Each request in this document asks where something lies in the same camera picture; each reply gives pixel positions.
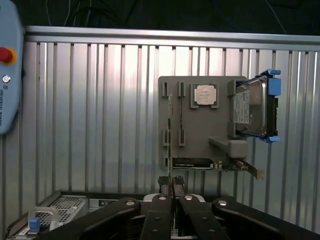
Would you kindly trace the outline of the grey parts rack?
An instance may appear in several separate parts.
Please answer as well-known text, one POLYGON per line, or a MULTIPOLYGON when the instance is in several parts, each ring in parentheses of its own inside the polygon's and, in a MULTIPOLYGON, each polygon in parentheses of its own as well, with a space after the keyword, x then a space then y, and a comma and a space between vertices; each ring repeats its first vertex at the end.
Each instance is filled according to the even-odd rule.
POLYGON ((227 162, 245 159, 248 144, 235 132, 231 95, 243 76, 161 76, 158 79, 158 160, 168 169, 168 97, 172 94, 171 140, 173 158, 210 159, 227 162), (194 89, 213 85, 214 105, 198 105, 194 89))

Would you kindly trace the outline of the silver CPU chip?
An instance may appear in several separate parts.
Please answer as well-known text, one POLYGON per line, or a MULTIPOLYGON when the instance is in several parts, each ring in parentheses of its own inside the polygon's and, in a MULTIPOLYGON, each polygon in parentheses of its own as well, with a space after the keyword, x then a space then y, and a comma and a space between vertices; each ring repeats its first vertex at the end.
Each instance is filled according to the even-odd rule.
POLYGON ((217 88, 214 85, 198 85, 194 89, 194 101, 198 105, 214 105, 217 102, 217 88))

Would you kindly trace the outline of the graphics card with metal bracket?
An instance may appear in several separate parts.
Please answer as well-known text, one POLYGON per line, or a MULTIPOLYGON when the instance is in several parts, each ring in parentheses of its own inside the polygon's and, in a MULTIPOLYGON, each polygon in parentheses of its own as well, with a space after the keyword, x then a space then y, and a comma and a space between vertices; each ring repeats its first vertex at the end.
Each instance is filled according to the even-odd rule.
POLYGON ((257 169, 243 158, 230 158, 227 162, 212 161, 209 158, 182 158, 176 157, 172 160, 173 169, 185 170, 217 170, 217 171, 245 171, 250 173, 256 180, 263 180, 265 171, 257 169))

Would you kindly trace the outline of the grey teach pendant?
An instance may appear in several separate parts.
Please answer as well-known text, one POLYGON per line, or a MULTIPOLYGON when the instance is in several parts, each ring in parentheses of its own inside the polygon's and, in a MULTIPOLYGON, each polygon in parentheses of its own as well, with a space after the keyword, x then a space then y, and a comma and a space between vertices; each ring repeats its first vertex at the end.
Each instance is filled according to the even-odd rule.
POLYGON ((0 135, 5 135, 20 102, 24 27, 16 5, 0 0, 0 135))

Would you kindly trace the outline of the hard disk in blue carrier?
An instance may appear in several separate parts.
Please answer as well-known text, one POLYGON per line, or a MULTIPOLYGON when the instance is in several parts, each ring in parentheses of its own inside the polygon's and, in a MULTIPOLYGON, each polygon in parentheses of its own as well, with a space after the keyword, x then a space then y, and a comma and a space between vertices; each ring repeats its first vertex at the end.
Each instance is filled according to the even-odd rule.
POLYGON ((235 133, 255 137, 266 143, 280 140, 277 129, 278 97, 282 93, 279 69, 267 69, 252 79, 236 81, 231 122, 235 133))

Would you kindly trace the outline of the black open PC case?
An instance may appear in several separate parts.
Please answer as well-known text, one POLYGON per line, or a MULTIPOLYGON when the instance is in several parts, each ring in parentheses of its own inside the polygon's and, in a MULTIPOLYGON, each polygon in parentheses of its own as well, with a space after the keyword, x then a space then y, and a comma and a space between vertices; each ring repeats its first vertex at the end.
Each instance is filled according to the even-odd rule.
MULTIPOLYGON (((175 196, 171 195, 172 222, 170 240, 198 240, 197 237, 192 235, 179 234, 177 222, 179 210, 177 199, 179 196, 180 195, 177 194, 175 194, 175 196)), ((134 198, 142 202, 145 195, 119 193, 75 194, 72 192, 57 191, 9 225, 4 237, 0 240, 41 240, 43 234, 60 228, 71 221, 125 197, 134 198), (30 232, 28 223, 29 218, 33 217, 40 218, 39 232, 30 232)))

